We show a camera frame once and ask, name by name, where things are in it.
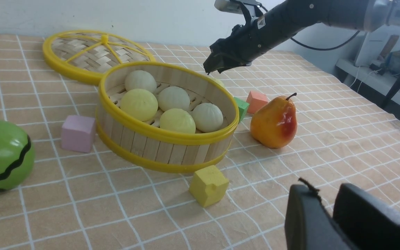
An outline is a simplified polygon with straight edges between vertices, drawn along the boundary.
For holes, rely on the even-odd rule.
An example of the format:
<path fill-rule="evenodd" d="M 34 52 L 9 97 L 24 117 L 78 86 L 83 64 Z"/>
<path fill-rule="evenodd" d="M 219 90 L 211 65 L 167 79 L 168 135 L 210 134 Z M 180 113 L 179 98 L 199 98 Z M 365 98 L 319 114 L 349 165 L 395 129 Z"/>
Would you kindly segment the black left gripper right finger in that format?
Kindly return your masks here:
<path fill-rule="evenodd" d="M 400 212 L 354 184 L 340 185 L 332 217 L 360 250 L 400 250 Z"/>

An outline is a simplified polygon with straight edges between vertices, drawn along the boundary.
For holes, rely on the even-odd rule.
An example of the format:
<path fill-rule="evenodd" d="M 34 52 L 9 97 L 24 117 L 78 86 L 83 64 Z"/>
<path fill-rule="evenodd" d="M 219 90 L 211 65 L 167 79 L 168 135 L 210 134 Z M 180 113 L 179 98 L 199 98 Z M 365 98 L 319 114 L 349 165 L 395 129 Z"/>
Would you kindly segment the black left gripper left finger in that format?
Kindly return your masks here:
<path fill-rule="evenodd" d="M 358 250 L 329 215 L 319 189 L 303 178 L 289 190 L 285 217 L 288 250 Z"/>

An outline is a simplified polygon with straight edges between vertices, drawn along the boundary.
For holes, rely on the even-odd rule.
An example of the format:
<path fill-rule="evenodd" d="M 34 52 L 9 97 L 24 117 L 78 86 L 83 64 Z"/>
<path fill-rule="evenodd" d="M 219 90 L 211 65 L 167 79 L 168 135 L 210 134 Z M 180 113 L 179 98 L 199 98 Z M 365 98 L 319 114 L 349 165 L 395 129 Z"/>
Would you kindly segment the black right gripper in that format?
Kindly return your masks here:
<path fill-rule="evenodd" d="M 203 63 L 205 73 L 249 67 L 255 59 L 301 30 L 299 10 L 293 7 L 274 7 L 262 16 L 243 16 L 245 25 L 234 28 L 231 35 L 210 46 L 211 54 Z"/>

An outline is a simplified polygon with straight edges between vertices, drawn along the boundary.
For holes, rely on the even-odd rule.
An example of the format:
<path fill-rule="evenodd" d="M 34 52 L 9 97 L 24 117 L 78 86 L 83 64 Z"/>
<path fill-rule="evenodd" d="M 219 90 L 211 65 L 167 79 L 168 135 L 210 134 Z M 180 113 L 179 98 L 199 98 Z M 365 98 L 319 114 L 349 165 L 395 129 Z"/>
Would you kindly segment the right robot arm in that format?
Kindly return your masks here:
<path fill-rule="evenodd" d="M 267 10 L 256 0 L 217 0 L 219 11 L 241 14 L 245 24 L 210 46 L 206 73 L 222 73 L 251 63 L 306 27 L 327 26 L 373 32 L 400 26 L 400 0 L 286 0 Z"/>

